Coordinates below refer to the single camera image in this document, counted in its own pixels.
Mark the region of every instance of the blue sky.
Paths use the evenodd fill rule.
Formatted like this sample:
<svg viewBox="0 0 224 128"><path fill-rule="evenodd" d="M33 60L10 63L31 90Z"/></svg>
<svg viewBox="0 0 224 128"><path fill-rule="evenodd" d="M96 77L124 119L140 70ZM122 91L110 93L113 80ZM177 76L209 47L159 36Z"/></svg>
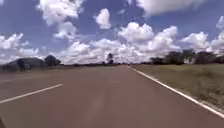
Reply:
<svg viewBox="0 0 224 128"><path fill-rule="evenodd" d="M216 27L223 0L127 1L3 0L0 61L53 54L64 63L88 63L112 52L117 61L139 62L183 46L215 53L224 46L222 27Z"/></svg>

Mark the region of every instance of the distant tree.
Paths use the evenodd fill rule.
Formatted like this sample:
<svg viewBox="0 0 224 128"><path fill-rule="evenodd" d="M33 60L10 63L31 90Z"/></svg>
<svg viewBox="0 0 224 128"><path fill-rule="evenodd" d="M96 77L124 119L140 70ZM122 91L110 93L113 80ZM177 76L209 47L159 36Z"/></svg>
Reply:
<svg viewBox="0 0 224 128"><path fill-rule="evenodd" d="M57 66L61 63L60 60L56 59L54 56L49 55L44 59L45 64L48 67L53 67L53 66Z"/></svg>
<svg viewBox="0 0 224 128"><path fill-rule="evenodd" d="M214 63L224 64L224 55L222 55L222 56L217 56L217 57L214 59Z"/></svg>
<svg viewBox="0 0 224 128"><path fill-rule="evenodd" d="M159 58L159 57L151 58L150 62L153 65L161 65L161 64L163 64L163 58Z"/></svg>
<svg viewBox="0 0 224 128"><path fill-rule="evenodd" d="M215 61L216 56L212 52L199 52L195 56L195 64L211 64Z"/></svg>
<svg viewBox="0 0 224 128"><path fill-rule="evenodd" d="M107 55L107 62L108 62L108 64L113 64L114 63L113 58L114 58L114 55L112 53L109 53Z"/></svg>
<svg viewBox="0 0 224 128"><path fill-rule="evenodd" d="M141 64L150 65L152 63L150 63L150 62L141 62Z"/></svg>
<svg viewBox="0 0 224 128"><path fill-rule="evenodd" d="M183 54L181 52L170 52L164 57L165 64L180 65L184 63Z"/></svg>
<svg viewBox="0 0 224 128"><path fill-rule="evenodd" d="M188 49L183 50L182 55L185 62L192 64L196 54L193 49Z"/></svg>
<svg viewBox="0 0 224 128"><path fill-rule="evenodd" d="M18 60L17 60L17 65L19 66L19 70L20 70L20 71L25 71L25 70L26 70L26 69L25 69L25 64L24 64L24 62L23 62L22 59L18 59Z"/></svg>
<svg viewBox="0 0 224 128"><path fill-rule="evenodd" d="M103 62L101 62L101 64L100 64L100 65L105 66L105 65L106 65L106 63L103 61Z"/></svg>

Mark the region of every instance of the dry grass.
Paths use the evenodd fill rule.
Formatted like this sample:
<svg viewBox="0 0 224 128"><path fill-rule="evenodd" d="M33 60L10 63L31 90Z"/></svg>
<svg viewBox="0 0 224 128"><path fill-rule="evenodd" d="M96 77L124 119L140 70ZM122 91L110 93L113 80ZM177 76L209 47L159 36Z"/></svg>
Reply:
<svg viewBox="0 0 224 128"><path fill-rule="evenodd" d="M134 68L224 110L224 65L139 65Z"/></svg>

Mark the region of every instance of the cumulus cloud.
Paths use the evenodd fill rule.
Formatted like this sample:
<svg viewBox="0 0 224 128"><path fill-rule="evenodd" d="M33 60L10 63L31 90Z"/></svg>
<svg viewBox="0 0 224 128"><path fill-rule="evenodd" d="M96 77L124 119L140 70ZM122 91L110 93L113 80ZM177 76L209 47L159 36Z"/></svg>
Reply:
<svg viewBox="0 0 224 128"><path fill-rule="evenodd" d="M210 46L207 37L208 34L205 34L204 32L198 34L192 33L188 37L183 38L181 42L187 43L187 46L194 49L196 52L206 51Z"/></svg>
<svg viewBox="0 0 224 128"><path fill-rule="evenodd" d="M104 8L100 11L98 16L94 17L97 24L99 24L101 29L109 29L110 24L110 12L107 8Z"/></svg>
<svg viewBox="0 0 224 128"><path fill-rule="evenodd" d="M13 34L10 37L0 35L0 63L7 63L20 57L41 57L38 48L27 48L31 44L22 41L23 34Z"/></svg>
<svg viewBox="0 0 224 128"><path fill-rule="evenodd" d="M74 40L77 29L71 22L64 22L58 25L58 32L54 34L55 38Z"/></svg>
<svg viewBox="0 0 224 128"><path fill-rule="evenodd" d="M22 37L23 34L13 34L9 38L5 38L5 36L0 35L0 49L9 50L18 48Z"/></svg>
<svg viewBox="0 0 224 128"><path fill-rule="evenodd" d="M164 29L145 43L122 43L106 38L88 43L74 42L58 54L63 63L98 63L105 61L108 53L114 54L116 62L139 63L150 57L164 56L169 51L180 50L175 44L176 27Z"/></svg>
<svg viewBox="0 0 224 128"><path fill-rule="evenodd" d="M212 40L210 50L216 54L224 50L224 32L221 32L217 39Z"/></svg>
<svg viewBox="0 0 224 128"><path fill-rule="evenodd" d="M121 28L118 35L126 39L128 42L144 42L154 36L152 27L147 24L140 26L136 22L131 22L127 27Z"/></svg>
<svg viewBox="0 0 224 128"><path fill-rule="evenodd" d="M125 1L128 2L129 5L131 5L133 2L132 0L125 0Z"/></svg>
<svg viewBox="0 0 224 128"><path fill-rule="evenodd" d="M224 16L221 16L219 18L218 23L216 24L216 27L220 30L224 30Z"/></svg>
<svg viewBox="0 0 224 128"><path fill-rule="evenodd" d="M125 13L125 9L121 9L118 14L124 14Z"/></svg>
<svg viewBox="0 0 224 128"><path fill-rule="evenodd" d="M196 8L206 0L136 0L137 6L145 11L146 16Z"/></svg>
<svg viewBox="0 0 224 128"><path fill-rule="evenodd" d="M178 29L175 26L164 29L159 32L153 40L148 42L148 50L153 56L164 56L170 51L181 50L179 46L175 44L175 38L178 35Z"/></svg>
<svg viewBox="0 0 224 128"><path fill-rule="evenodd" d="M39 0L37 9L43 12L48 25L63 22L66 18L78 18L83 11L84 0Z"/></svg>

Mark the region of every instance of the road edge line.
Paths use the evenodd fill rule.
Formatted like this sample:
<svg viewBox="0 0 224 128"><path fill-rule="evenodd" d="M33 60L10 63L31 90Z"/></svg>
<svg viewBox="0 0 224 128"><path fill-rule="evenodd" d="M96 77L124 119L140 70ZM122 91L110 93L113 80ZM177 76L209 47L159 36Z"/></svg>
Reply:
<svg viewBox="0 0 224 128"><path fill-rule="evenodd" d="M63 84L58 84L58 85L51 86L51 87L48 87L48 88L44 88L44 89L40 89L40 90L37 90L37 91L33 91L33 92L30 92L30 93L26 93L26 94L22 94L22 95L19 95L19 96L7 98L5 100L1 100L0 104L4 104L4 103L7 103L7 102L18 100L18 99L21 99L21 98L24 98L24 97L27 97L27 96L32 96L32 95L35 95L35 94L38 94L38 93L41 93L41 92L45 92L45 91L48 91L48 90L51 90L51 89L54 89L54 88L58 88L58 87L60 87L62 85Z"/></svg>
<svg viewBox="0 0 224 128"><path fill-rule="evenodd" d="M212 112L213 114L215 114L215 115L221 117L222 119L224 119L224 114L222 114L221 112L215 110L214 108L212 108L212 107L210 107L210 106L208 106L208 105L205 105L205 104L201 103L200 101L194 99L193 97L191 97L191 96L189 96L189 95L186 95L186 94L184 94L184 93L182 93L182 92L180 92L180 91L178 91L178 90L176 90L176 89L174 89L174 88L168 86L167 84L164 84L164 83L160 82L158 79L156 79L156 78L154 78L154 77L152 77L152 76L149 76L149 75L146 74L146 73L143 73L143 72L141 72L141 71L139 71L139 70L137 70L137 69L134 69L134 68L132 68L132 69L133 69L135 72L137 72L138 74L140 74L140 75L142 75L142 76L144 76L144 77L146 77L146 78L148 78L148 79L153 80L154 82L156 82L156 83L158 83L158 84L164 86L165 88L167 88L167 89L169 89L169 90L171 90L171 91L173 91L173 92L175 92L175 93L181 95L181 96L184 97L184 98L187 98L188 100L194 102L195 104L201 106L202 108L204 108L204 109L206 109L206 110Z"/></svg>

